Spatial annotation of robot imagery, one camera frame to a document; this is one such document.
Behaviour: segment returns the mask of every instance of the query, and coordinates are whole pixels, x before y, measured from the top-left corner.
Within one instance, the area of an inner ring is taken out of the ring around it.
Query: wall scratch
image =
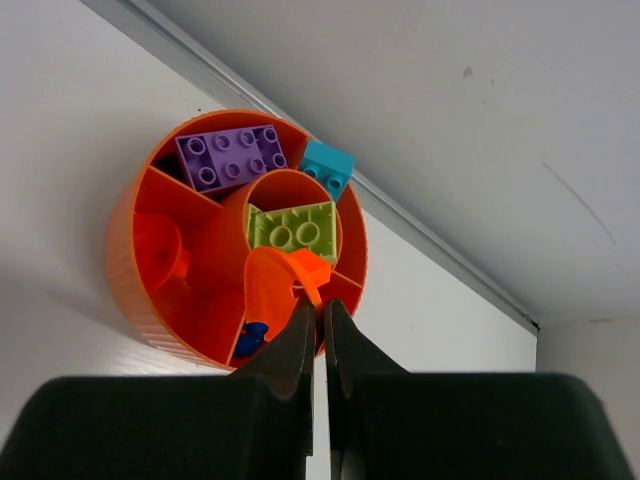
[[[580,203],[580,205],[582,205],[585,210],[587,212],[589,212],[589,214],[593,217],[593,219],[598,222],[598,225],[600,225],[602,227],[602,229],[606,232],[607,236],[609,237],[609,240],[611,240],[611,243],[613,243],[614,245],[618,245],[616,243],[615,238],[613,238],[613,235],[611,234],[611,232],[609,231],[609,229],[607,228],[607,226],[604,224],[604,222],[602,220],[600,220],[600,218],[598,217],[598,215],[596,215],[596,212],[593,211],[593,208],[591,208],[589,206],[589,204],[587,202],[584,201],[584,199],[580,196],[580,194],[578,192],[576,192],[573,187],[571,185],[569,185],[567,183],[567,181],[562,178],[553,168],[551,168],[549,165],[547,165],[546,163],[542,162],[542,166],[545,168],[545,170],[547,170],[547,172],[549,172],[551,175],[553,175],[553,177],[560,183],[560,185],[562,185],[571,195],[573,195],[573,197],[578,200],[578,203]]]

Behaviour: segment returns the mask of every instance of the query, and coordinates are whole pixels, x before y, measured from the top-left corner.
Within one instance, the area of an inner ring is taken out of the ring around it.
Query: metal strip
[[[179,75],[228,108],[249,108],[301,126],[146,0],[81,0]],[[355,171],[363,208],[528,331],[527,309],[424,223]]]

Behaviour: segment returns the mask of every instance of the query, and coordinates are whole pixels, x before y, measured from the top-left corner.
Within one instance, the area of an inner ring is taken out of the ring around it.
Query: turquoise building block
[[[247,204],[247,224],[245,226],[245,232],[247,233],[249,246],[251,246],[251,242],[253,241],[253,225],[255,224],[256,215],[261,212],[262,210],[255,205]]]
[[[348,153],[315,140],[309,140],[299,169],[320,182],[334,202],[347,188],[355,159]]]
[[[256,213],[252,248],[275,247],[291,253],[308,248],[331,264],[338,261],[335,202]]]

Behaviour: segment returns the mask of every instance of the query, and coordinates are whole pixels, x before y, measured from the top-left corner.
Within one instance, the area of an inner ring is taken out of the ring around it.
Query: purple block
[[[278,134],[273,125],[263,125],[261,127],[253,127],[253,134],[258,141],[258,148],[262,154],[267,166],[267,171],[276,170],[278,168],[287,168],[287,159],[284,158]]]
[[[176,137],[176,145],[185,176],[200,193],[244,185],[287,167],[271,125],[184,135]]]

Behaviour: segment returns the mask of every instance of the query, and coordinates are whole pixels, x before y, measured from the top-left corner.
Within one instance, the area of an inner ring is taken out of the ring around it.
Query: light green building block
[[[308,248],[327,262],[338,261],[336,204],[316,203],[255,215],[253,247],[276,247],[285,252]]]
[[[245,232],[247,232],[247,241],[249,242],[249,246],[252,246],[253,243],[253,225],[255,223],[255,218],[258,213],[261,213],[260,210],[255,205],[247,204],[247,225],[245,228]]]

